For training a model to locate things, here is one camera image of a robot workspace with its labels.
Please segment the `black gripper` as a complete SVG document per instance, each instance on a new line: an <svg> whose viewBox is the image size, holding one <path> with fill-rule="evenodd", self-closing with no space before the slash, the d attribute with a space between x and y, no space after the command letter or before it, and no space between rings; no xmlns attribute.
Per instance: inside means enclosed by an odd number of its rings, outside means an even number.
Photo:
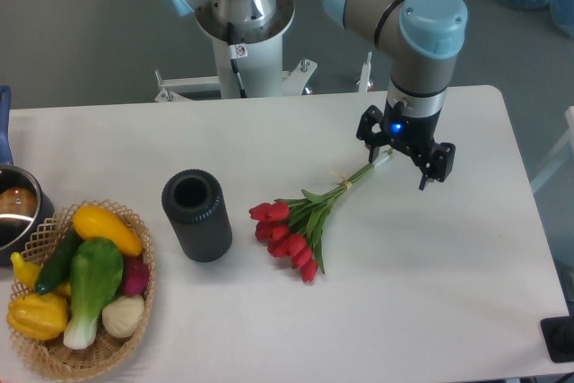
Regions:
<svg viewBox="0 0 574 383"><path fill-rule="evenodd" d="M356 137L369 150L369 161L385 145L421 166L419 189L430 182L443 183L453 169L456 146L437 143L434 133L444 102L444 92L415 95L391 91L383 110L371 105L361 115Z"/></svg>

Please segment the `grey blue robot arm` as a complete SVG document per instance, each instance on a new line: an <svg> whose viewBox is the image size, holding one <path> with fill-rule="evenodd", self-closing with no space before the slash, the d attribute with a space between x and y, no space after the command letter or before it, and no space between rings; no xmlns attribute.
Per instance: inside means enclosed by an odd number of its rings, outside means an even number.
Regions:
<svg viewBox="0 0 574 383"><path fill-rule="evenodd" d="M211 39L222 97L285 94L283 34L293 0L161 0L180 16L193 14ZM408 156L423 182L444 181L456 148L434 132L464 45L463 0L323 0L326 14L392 58L383 109L362 115L357 136L376 157L383 146Z"/></svg>

